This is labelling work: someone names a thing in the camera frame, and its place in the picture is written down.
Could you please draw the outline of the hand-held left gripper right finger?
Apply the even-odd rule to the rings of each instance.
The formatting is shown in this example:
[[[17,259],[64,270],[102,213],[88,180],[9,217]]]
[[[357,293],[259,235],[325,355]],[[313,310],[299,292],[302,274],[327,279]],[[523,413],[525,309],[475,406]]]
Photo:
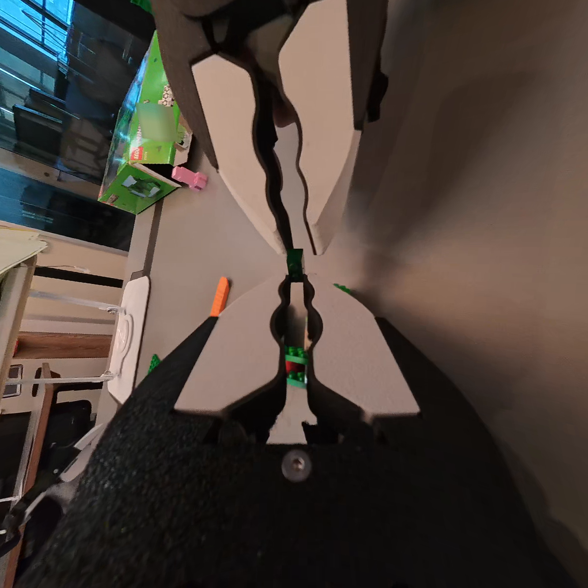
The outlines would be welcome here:
[[[416,416],[420,408],[374,314],[318,275],[304,277],[308,405],[325,422]]]

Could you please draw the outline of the green lego set box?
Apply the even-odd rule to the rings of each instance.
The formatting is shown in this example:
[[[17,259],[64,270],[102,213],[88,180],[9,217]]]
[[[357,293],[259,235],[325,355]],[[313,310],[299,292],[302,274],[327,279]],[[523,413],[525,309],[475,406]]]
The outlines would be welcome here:
[[[168,82],[158,34],[152,36],[116,120],[99,202],[138,215],[180,187],[192,131]]]

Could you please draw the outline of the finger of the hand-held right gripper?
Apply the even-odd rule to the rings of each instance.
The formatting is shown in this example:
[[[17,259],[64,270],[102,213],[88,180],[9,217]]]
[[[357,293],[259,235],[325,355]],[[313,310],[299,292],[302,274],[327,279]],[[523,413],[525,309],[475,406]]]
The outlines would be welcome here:
[[[285,255],[293,243],[270,105],[251,71],[224,56],[195,63],[192,75],[220,177],[261,237]]]
[[[322,255],[342,221],[361,137],[353,111],[346,1],[309,4],[279,50],[278,67],[299,124],[307,231],[315,255]]]

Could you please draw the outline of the person's right hand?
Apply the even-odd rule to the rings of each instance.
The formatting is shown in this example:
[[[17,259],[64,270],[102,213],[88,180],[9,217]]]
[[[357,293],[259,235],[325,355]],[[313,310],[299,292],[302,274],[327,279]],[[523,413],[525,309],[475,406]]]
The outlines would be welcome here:
[[[272,116],[276,128],[286,128],[296,123],[296,112],[290,103],[283,98],[275,85],[270,86]]]

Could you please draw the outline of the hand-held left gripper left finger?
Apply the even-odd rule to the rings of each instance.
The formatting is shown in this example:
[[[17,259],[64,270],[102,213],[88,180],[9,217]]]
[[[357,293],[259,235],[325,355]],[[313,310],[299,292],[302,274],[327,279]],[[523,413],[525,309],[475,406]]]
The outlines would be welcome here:
[[[286,401],[283,336],[289,277],[272,276],[220,313],[183,387],[175,410],[228,416],[252,409],[276,420]]]

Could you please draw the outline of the wooden side table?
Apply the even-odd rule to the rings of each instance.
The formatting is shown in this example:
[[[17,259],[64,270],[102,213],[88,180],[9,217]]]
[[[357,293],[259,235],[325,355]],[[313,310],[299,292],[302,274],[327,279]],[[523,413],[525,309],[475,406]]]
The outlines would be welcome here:
[[[14,359],[95,359],[107,358],[111,348],[109,334],[62,334],[21,332]]]

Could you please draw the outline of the pink lego pig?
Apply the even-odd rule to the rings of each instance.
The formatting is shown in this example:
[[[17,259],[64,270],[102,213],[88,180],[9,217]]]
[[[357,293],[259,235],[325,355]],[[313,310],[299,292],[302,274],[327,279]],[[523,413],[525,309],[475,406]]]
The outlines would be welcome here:
[[[208,176],[206,174],[192,172],[184,166],[173,167],[172,179],[196,191],[202,191],[208,184]]]

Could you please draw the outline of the green and grey lego build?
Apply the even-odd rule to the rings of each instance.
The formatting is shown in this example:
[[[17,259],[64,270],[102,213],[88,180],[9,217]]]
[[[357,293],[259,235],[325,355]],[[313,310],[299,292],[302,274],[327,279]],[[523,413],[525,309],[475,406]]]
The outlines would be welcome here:
[[[307,325],[308,318],[305,317],[301,346],[283,345],[285,353],[286,382],[291,386],[303,390],[307,389],[309,350],[312,343],[308,335]]]

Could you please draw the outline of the orange brick separator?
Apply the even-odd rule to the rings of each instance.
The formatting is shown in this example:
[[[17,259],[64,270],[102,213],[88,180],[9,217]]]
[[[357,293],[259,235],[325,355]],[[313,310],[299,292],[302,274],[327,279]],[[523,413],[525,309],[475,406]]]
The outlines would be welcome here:
[[[230,289],[231,285],[229,279],[225,276],[222,276],[217,284],[217,290],[215,292],[215,296],[213,298],[212,307],[209,314],[210,317],[218,318],[219,315],[224,311],[224,309],[226,308],[226,303]]]

